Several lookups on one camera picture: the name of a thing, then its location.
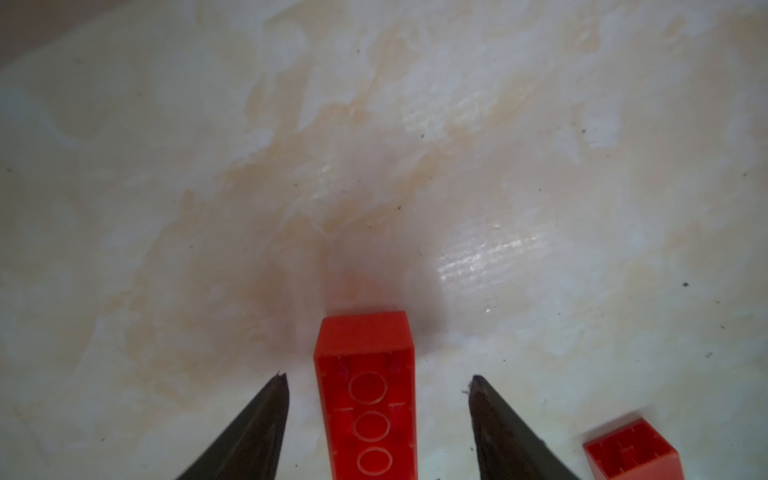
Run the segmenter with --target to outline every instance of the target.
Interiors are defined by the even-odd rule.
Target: red lego brick
[[[413,338],[405,312],[323,320],[315,371],[335,480],[416,480]]]
[[[643,419],[584,444],[595,480],[683,480],[677,450]]]

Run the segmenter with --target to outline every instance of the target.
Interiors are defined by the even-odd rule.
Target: beige stain
[[[91,36],[3,71],[3,85],[83,141],[66,149],[34,121],[23,141],[4,137],[15,171],[0,170],[3,281],[13,289],[2,311],[16,343],[3,346],[3,380],[18,391],[2,401],[16,412],[9,438],[22,439],[17,476],[45,467],[172,478],[247,400],[228,395],[275,369],[297,379],[299,408],[316,408],[308,362],[324,315],[395,308],[408,311],[419,353],[424,476],[476,475],[456,386],[477,372],[580,474],[569,436],[648,405],[678,435],[687,472],[705,472],[690,458],[715,458],[722,445],[686,425],[759,437],[745,419],[764,416],[755,385],[766,362],[768,170],[744,159],[765,150],[768,117],[736,101],[742,88],[761,91],[765,9],[721,12],[689,38],[689,19],[667,4],[624,2],[612,12],[648,14],[654,28],[609,50],[594,2],[573,12],[530,2],[509,22],[500,5],[456,2],[407,20],[418,5],[385,5],[392,17],[380,25],[347,2],[305,0],[263,24],[267,34],[298,25],[308,45],[270,71],[270,45],[227,26],[243,5],[198,2],[182,19],[159,10],[178,22],[175,43]],[[484,29],[473,15],[495,22]],[[422,138],[404,118],[414,99],[430,98],[430,84],[412,94],[405,79],[432,60],[431,47],[462,38],[482,51],[539,25],[561,32],[560,45],[478,84],[498,101],[476,123],[445,108],[443,131]],[[300,129],[313,76],[341,55],[339,33],[362,46],[355,59],[370,63],[370,78],[361,74],[350,101],[329,101]],[[215,97],[222,104],[201,103],[210,110],[200,118],[162,104],[153,77],[193,40],[221,74],[198,100],[227,92]],[[455,57],[462,73],[474,65]],[[586,58],[591,70],[576,85]],[[662,78],[666,65],[684,74]],[[121,87],[101,91],[104,72]],[[184,81],[210,80],[205,73]],[[619,138],[595,148],[584,116],[611,89],[626,99]],[[471,93],[459,87],[453,100]],[[727,134],[737,110],[749,148]],[[562,128],[575,133],[579,164],[555,147]],[[270,144],[228,161],[257,129],[272,132]],[[173,180],[185,175],[193,180],[179,187]],[[104,247],[121,222],[146,229],[135,250]],[[729,421],[700,422],[717,402],[734,406]],[[175,430],[180,419],[210,424],[189,435]],[[290,422],[295,442],[284,445],[280,475],[325,472],[318,412],[294,410]],[[190,439],[175,446],[178,437]],[[729,459],[762,465],[755,445],[734,446]]]
[[[564,23],[564,49],[580,53],[600,50],[600,19],[596,3],[577,8]]]

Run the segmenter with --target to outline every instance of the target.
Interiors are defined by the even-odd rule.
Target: white marble surface
[[[582,478],[641,412],[768,472],[768,2],[136,0],[0,71],[2,478],[174,478],[326,313],[402,308],[419,474],[485,375]]]

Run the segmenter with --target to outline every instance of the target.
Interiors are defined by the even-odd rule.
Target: lego stud outline
[[[362,466],[362,457],[374,452],[383,453],[384,455],[387,456],[389,463],[387,463],[386,467],[381,468],[380,470],[368,470],[367,468]],[[369,449],[365,449],[362,452],[360,452],[360,455],[357,455],[357,469],[360,470],[365,475],[368,475],[369,477],[378,477],[380,475],[384,475],[389,471],[391,467],[392,467],[392,454],[389,453],[387,449],[383,449],[382,447],[370,447]]]
[[[358,424],[359,424],[359,422],[361,420],[364,421],[363,426],[365,426],[365,420],[364,419],[366,417],[370,418],[371,415],[374,415],[375,417],[380,417],[380,418],[384,419],[384,421],[386,422],[386,428],[384,429],[384,432],[383,433],[379,433],[378,436],[365,436],[362,433],[360,433],[360,431],[357,428]],[[369,410],[368,412],[361,413],[360,416],[357,417],[357,419],[355,419],[355,422],[352,424],[352,431],[354,432],[355,437],[357,437],[360,440],[363,440],[364,442],[378,442],[379,440],[384,439],[384,437],[389,435],[389,430],[391,428],[392,428],[392,424],[389,422],[389,419],[386,418],[386,415],[384,415],[381,412],[377,412],[376,410]]]
[[[377,378],[378,380],[381,381],[381,387],[380,387],[381,392],[380,393],[376,392],[376,393],[379,393],[379,395],[376,397],[373,397],[373,400],[361,399],[359,396],[356,396],[353,393],[353,390],[355,389],[354,385],[359,386],[361,382],[365,381],[365,379],[370,379],[371,377]],[[358,373],[357,375],[352,377],[352,379],[349,381],[349,385],[347,386],[347,390],[349,391],[349,396],[352,398],[352,400],[354,400],[355,402],[358,402],[360,405],[375,405],[376,403],[381,402],[382,400],[384,400],[384,396],[386,395],[388,388],[389,388],[389,385],[387,385],[386,379],[382,374],[378,372]]]

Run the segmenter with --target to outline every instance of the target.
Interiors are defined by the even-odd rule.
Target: small red lego brick
[[[405,312],[323,320],[315,371],[335,480],[416,480],[415,375]]]
[[[683,480],[677,450],[639,419],[584,444],[595,480]]]

